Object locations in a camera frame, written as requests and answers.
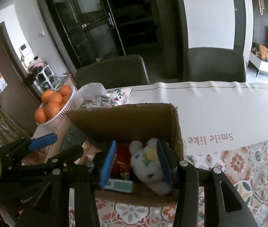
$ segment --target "dining table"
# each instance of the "dining table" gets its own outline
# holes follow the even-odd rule
[[[127,104],[174,105],[184,159],[195,167],[222,169],[258,225],[268,226],[268,84],[158,82],[127,88],[132,88]],[[38,126],[33,137],[51,132],[55,129]],[[198,226],[204,226],[202,187],[199,192]],[[176,204],[126,205],[103,199],[96,199],[96,204],[101,226],[105,227],[172,227],[177,207]],[[75,226],[73,189],[70,189],[69,224]]]

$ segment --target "metal screw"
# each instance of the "metal screw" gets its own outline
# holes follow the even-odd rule
[[[93,161],[88,161],[86,162],[86,167],[93,167],[94,166],[94,162]]]
[[[185,160],[182,160],[182,161],[179,162],[179,164],[181,166],[188,166],[189,163],[187,161],[185,161]]]
[[[53,174],[53,175],[58,175],[58,174],[60,174],[60,169],[55,168],[55,169],[52,171],[52,174]]]
[[[213,169],[213,171],[214,171],[215,173],[217,173],[217,174],[221,173],[221,169],[218,168],[218,167],[215,167],[215,168]]]

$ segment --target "fruit basket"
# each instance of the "fruit basket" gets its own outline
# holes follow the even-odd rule
[[[62,119],[62,116],[65,112],[67,111],[71,111],[71,110],[74,110],[76,109],[76,105],[75,105],[75,100],[73,99],[74,97],[74,93],[75,93],[75,86],[74,85],[69,85],[72,89],[72,94],[69,98],[69,100],[66,102],[65,106],[63,106],[63,108],[61,109],[61,111],[56,114],[52,119],[50,119],[49,121],[47,121],[46,123],[43,123],[43,124],[39,124],[37,123],[39,126],[48,126],[48,127],[51,127],[51,128],[54,128],[56,129],[59,125],[59,122],[61,121]],[[40,105],[40,107],[45,107],[46,104],[45,103],[42,103]]]

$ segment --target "chair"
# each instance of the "chair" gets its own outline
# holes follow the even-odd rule
[[[99,82],[105,89],[150,84],[143,58],[125,55],[92,63],[80,68],[75,75],[77,88]]]
[[[188,49],[184,81],[245,82],[243,55],[235,50],[222,48]]]

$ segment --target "orange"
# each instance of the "orange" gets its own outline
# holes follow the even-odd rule
[[[58,92],[62,96],[70,96],[72,94],[72,88],[69,85],[63,85]]]
[[[45,109],[44,108],[39,108],[36,110],[35,114],[34,114],[34,119],[37,123],[39,124],[44,124],[47,122],[48,117],[46,115]]]
[[[62,102],[67,102],[70,99],[70,96],[64,96],[62,98]]]
[[[48,102],[57,102],[58,104],[62,103],[62,96],[59,93],[54,92],[48,99]]]
[[[48,104],[48,99],[49,97],[54,93],[53,90],[49,89],[49,90],[46,90],[43,95],[41,96],[41,100],[43,103],[45,104]]]
[[[60,112],[60,105],[57,102],[49,102],[45,107],[47,117],[53,119],[56,114]]]
[[[61,105],[60,105],[60,109],[62,109],[67,103],[66,102],[63,102]]]

